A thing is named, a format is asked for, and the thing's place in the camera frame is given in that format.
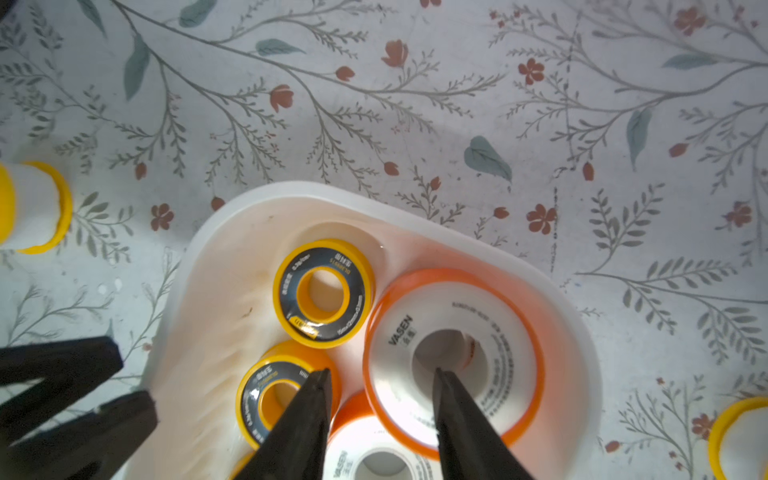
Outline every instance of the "tape roll core hole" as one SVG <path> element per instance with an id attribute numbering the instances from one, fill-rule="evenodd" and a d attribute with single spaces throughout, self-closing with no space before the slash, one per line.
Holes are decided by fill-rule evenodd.
<path id="1" fill-rule="evenodd" d="M 321 266 L 310 270 L 301 278 L 296 291 L 296 301 L 310 320 L 329 323 L 349 305 L 349 287 L 341 273 Z"/>
<path id="2" fill-rule="evenodd" d="M 413 480 L 405 460 L 392 452 L 369 453 L 357 465 L 355 480 Z"/>
<path id="3" fill-rule="evenodd" d="M 488 380 L 488 357 L 482 346 L 458 330 L 437 330 L 416 346 L 412 361 L 413 380 L 430 402 L 438 367 L 454 372 L 472 398 L 480 395 Z"/>
<path id="4" fill-rule="evenodd" d="M 261 395 L 259 411 L 266 427 L 271 430 L 296 396 L 299 389 L 292 383 L 276 382 Z"/>

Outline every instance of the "tablecloth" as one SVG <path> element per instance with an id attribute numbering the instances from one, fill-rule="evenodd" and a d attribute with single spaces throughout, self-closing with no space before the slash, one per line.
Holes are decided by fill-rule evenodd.
<path id="1" fill-rule="evenodd" d="M 2 251 L 3 345 L 125 361 L 57 422 L 135 388 L 191 237 L 282 180 L 548 274 L 601 361 L 583 478 L 712 478 L 718 412 L 768 387 L 760 0 L 20 0 L 0 84 L 0 160 L 75 203 L 56 250 Z"/>

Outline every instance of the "teflon tape roll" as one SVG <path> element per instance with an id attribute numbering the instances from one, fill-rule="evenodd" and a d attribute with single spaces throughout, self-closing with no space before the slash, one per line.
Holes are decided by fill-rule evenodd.
<path id="1" fill-rule="evenodd" d="M 444 352 L 416 358 L 425 339 L 434 350 L 436 339 L 453 334 L 458 340 Z M 403 445 L 436 460 L 435 366 L 456 372 L 507 446 L 538 411 L 545 365 L 533 329 L 513 303 L 461 270 L 420 270 L 395 280 L 371 316 L 363 352 L 366 393 L 379 420 Z"/>
<path id="2" fill-rule="evenodd" d="M 721 413 L 709 456 L 717 480 L 768 480 L 768 397 L 741 400 Z"/>
<path id="3" fill-rule="evenodd" d="M 243 468 L 245 468 L 245 465 L 248 465 L 248 462 L 253 458 L 255 455 L 255 452 L 251 452 L 247 455 L 245 455 L 243 458 L 239 460 L 239 462 L 235 465 L 235 468 L 232 468 L 232 473 L 230 473 L 229 480 L 234 480 L 235 477 L 237 477 L 240 472 L 243 471 Z"/>
<path id="4" fill-rule="evenodd" d="M 389 453 L 398 457 L 405 468 L 399 472 L 372 472 L 366 459 L 370 455 Z M 380 468 L 402 467 L 378 465 Z M 326 447 L 323 480 L 440 480 L 439 462 L 434 462 L 408 450 L 392 437 L 376 418 L 365 392 L 349 398 L 333 420 Z"/>
<path id="5" fill-rule="evenodd" d="M 267 351 L 248 370 L 237 389 L 235 409 L 240 431 L 254 449 L 264 443 L 310 373 L 324 369 L 331 371 L 333 415 L 341 400 L 341 376 L 322 350 L 289 340 Z"/>
<path id="6" fill-rule="evenodd" d="M 66 180 L 51 165 L 0 164 L 0 244 L 19 253 L 44 253 L 61 242 L 72 220 Z"/>
<path id="7" fill-rule="evenodd" d="M 310 281 L 319 272 L 332 274 L 343 288 L 341 307 L 325 311 L 310 297 Z M 319 349 L 352 338 L 373 305 L 376 283 L 368 260 L 350 243 L 326 239 L 295 249 L 275 276 L 277 318 L 297 342 Z"/>

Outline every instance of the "teal leaf print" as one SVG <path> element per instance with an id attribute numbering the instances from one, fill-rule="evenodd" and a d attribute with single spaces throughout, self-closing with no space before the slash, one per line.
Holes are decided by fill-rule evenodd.
<path id="1" fill-rule="evenodd" d="M 104 24 L 101 23 L 101 15 L 99 15 L 96 5 L 91 0 L 78 0 L 80 9 L 83 11 L 88 20 L 94 22 L 94 25 L 101 30 L 101 34 L 106 38 L 107 32 L 104 30 Z"/>
<path id="2" fill-rule="evenodd" d="M 112 328 L 112 319 L 109 319 L 109 328 L 107 329 L 107 332 L 104 334 L 104 336 L 108 336 L 109 338 L 114 340 L 114 329 Z"/>
<path id="3" fill-rule="evenodd" d="M 472 138 L 469 147 L 464 150 L 464 162 L 473 170 L 496 175 L 512 182 L 512 169 L 496 153 L 485 137 L 478 135 Z"/>
<path id="4" fill-rule="evenodd" d="M 650 110 L 636 110 L 627 122 L 627 143 L 629 144 L 629 159 L 632 162 L 632 171 L 637 171 L 635 161 L 637 156 L 645 148 L 648 138 L 648 124 L 650 123 Z"/>
<path id="5" fill-rule="evenodd" d="M 197 0 L 192 5 L 181 9 L 179 25 L 185 28 L 197 27 L 205 21 L 211 10 L 216 6 L 217 0 Z"/>
<path id="6" fill-rule="evenodd" d="M 256 50 L 262 57 L 284 55 L 286 53 L 294 53 L 295 51 L 306 53 L 304 50 L 296 48 L 293 45 L 288 45 L 286 42 L 277 38 L 268 38 L 267 40 L 258 41 L 256 43 Z"/>
<path id="7" fill-rule="evenodd" d="M 125 62 L 123 85 L 125 86 L 125 98 L 131 100 L 141 88 L 144 73 L 149 65 L 149 47 L 144 43 L 141 35 L 134 37 L 134 52 Z"/>
<path id="8" fill-rule="evenodd" d="M 664 68 L 676 68 L 677 70 L 690 70 L 691 68 L 715 65 L 717 60 L 701 53 L 683 53 L 675 55 L 661 65 Z"/>

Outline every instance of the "white plastic tray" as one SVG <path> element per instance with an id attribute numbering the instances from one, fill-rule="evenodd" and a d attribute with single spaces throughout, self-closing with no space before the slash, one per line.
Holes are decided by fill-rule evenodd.
<path id="1" fill-rule="evenodd" d="M 293 248 L 324 237 L 363 251 L 377 296 L 402 273 L 452 267 L 517 303 L 544 350 L 546 381 L 536 419 L 512 451 L 537 480 L 575 475 L 598 432 L 601 377 L 580 316 L 550 280 L 501 250 L 388 205 L 322 184 L 284 182 L 233 199 L 193 238 L 142 380 L 160 424 L 130 460 L 126 478 L 227 478 L 250 449 L 235 419 L 237 385 L 288 338 L 272 307 L 273 276 Z M 342 400 L 362 389 L 365 329 L 329 351 L 342 371 Z"/>

